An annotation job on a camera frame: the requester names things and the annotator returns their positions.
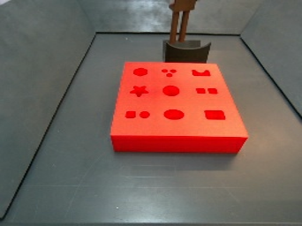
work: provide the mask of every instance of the circular hole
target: circular hole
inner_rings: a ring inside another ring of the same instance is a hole
[[[142,118],[149,118],[150,117],[150,113],[148,111],[142,111],[141,114],[140,114],[140,116]]]
[[[165,117],[172,120],[178,120],[185,117],[185,112],[180,109],[170,109],[166,111]]]
[[[164,92],[169,96],[177,96],[177,95],[180,95],[180,88],[176,86],[166,86],[164,88]]]
[[[145,76],[145,75],[148,75],[148,69],[146,69],[146,68],[137,68],[137,69],[134,70],[134,74],[136,74],[137,76]]]

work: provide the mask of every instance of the gray floor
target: gray floor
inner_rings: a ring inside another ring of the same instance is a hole
[[[302,222],[301,118],[237,36],[212,41],[249,131],[238,155],[116,153],[125,61],[162,61],[168,35],[101,34],[5,222]]]

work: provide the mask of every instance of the red foam block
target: red foam block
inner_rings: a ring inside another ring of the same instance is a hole
[[[248,140],[217,64],[126,63],[116,151],[237,153]]]

